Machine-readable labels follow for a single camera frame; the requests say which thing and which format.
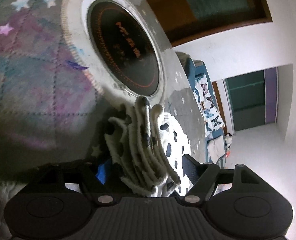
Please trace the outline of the green framed window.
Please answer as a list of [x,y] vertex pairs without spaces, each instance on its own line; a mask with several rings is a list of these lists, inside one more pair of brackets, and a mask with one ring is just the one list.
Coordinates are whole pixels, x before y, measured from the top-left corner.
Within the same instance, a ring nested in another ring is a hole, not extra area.
[[273,124],[277,120],[277,68],[225,79],[234,131]]

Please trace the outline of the white polka dot garment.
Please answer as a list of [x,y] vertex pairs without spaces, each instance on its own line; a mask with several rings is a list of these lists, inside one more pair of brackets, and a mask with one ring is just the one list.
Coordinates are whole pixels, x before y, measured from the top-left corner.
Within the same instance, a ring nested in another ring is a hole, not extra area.
[[145,197],[185,195],[192,187],[183,168],[191,154],[187,135],[174,116],[160,104],[151,106],[140,96],[123,103],[108,120],[105,141],[120,180]]

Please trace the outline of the round induction cooker inset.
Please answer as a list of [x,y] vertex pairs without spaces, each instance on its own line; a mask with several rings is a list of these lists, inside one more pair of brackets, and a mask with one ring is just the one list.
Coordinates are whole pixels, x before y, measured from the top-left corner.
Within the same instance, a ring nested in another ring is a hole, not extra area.
[[74,64],[111,104],[164,100],[165,67],[145,0],[62,0]]

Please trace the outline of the plush toy on sofa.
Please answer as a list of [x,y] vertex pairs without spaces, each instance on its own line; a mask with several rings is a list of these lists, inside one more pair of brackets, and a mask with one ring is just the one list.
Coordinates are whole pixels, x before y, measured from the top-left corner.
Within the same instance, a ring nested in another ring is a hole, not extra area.
[[231,147],[232,139],[233,139],[233,135],[231,133],[227,133],[225,135],[225,146],[227,148],[230,148]]

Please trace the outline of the dark wooden door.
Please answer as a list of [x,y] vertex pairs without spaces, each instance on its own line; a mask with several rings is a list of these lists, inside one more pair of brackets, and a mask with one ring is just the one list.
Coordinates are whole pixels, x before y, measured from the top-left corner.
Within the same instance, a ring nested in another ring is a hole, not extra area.
[[272,22],[266,0],[147,0],[173,47],[248,25]]

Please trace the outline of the butterfly print pillow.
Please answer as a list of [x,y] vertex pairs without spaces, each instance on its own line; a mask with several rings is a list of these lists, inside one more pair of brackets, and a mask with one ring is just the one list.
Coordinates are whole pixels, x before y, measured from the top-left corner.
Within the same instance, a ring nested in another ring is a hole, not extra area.
[[195,77],[193,94],[204,118],[205,137],[208,137],[212,132],[223,128],[225,124],[210,94],[206,74],[202,73]]

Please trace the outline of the blue sofa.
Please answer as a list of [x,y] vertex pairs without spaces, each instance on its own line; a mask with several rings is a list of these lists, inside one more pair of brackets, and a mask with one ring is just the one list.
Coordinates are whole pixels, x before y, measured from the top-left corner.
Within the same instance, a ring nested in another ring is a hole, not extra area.
[[203,61],[193,61],[190,55],[177,52],[205,126],[205,158],[224,168],[226,164],[225,121],[219,113],[215,91]]

